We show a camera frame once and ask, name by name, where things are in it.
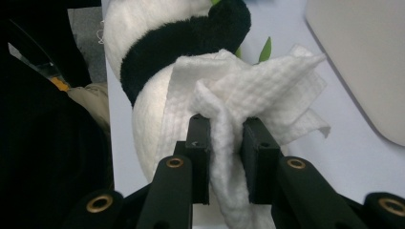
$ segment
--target white table surface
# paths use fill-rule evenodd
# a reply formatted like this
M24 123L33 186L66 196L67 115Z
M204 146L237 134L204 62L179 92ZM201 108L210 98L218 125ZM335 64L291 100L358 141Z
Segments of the white table surface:
M104 13L109 0L103 0ZM298 43L314 53L321 48L305 20L305 0L245 0L252 19L242 44L242 59L257 62L267 38L272 57L288 53ZM312 109L330 125L328 138L313 132L288 145L288 154L310 161L341 195L363 203L370 192L405 198L405 147L396 145L369 125L329 61L316 71L327 88ZM128 196L146 184L134 148L131 106L107 61L114 174L117 191Z

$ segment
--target stuffed toy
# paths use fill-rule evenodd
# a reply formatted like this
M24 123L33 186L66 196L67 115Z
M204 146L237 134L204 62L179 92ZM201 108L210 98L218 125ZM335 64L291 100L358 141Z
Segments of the stuffed toy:
M259 116L279 144L329 125L309 105L325 82L325 59L301 46L249 65L235 56L250 28L243 0L112 0L104 20L107 59L133 107L134 144L149 181L159 161L185 140L188 119L210 119L209 206L194 206L194 225L273 228L268 206L248 202L237 154L243 122Z

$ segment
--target white cloth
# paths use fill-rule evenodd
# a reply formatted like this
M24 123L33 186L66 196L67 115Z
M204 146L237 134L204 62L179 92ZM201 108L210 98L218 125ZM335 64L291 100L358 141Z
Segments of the white cloth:
M137 147L145 128L138 133L134 130L137 151L143 151L139 152L143 154L139 159L145 174L152 177L159 161L173 154L176 141L185 140L189 118L201 114L210 118L213 146L210 184L226 224L229 228L274 228L269 207L248 202L245 171L236 154L242 141L243 123L250 116L258 116L280 145L314 130L327 136L330 126L309 108L326 87L313 70L323 60L325 55L313 55L301 46L295 46L285 56L253 66L227 51L180 57L163 70L165 74L171 73L171 77L157 75L157 79L162 79L158 81L164 82L162 85L168 83L164 112L158 115L161 126L155 130L160 130L160 136L153 141L158 145L146 146L153 150L145 154L145 146ZM144 110L150 107L148 103L157 101L150 97L156 94L151 85L146 85L139 95L134 119L141 120L139 116L145 115L137 113L137 109ZM149 102L142 101L148 94ZM136 123L135 120L134 129L146 125Z

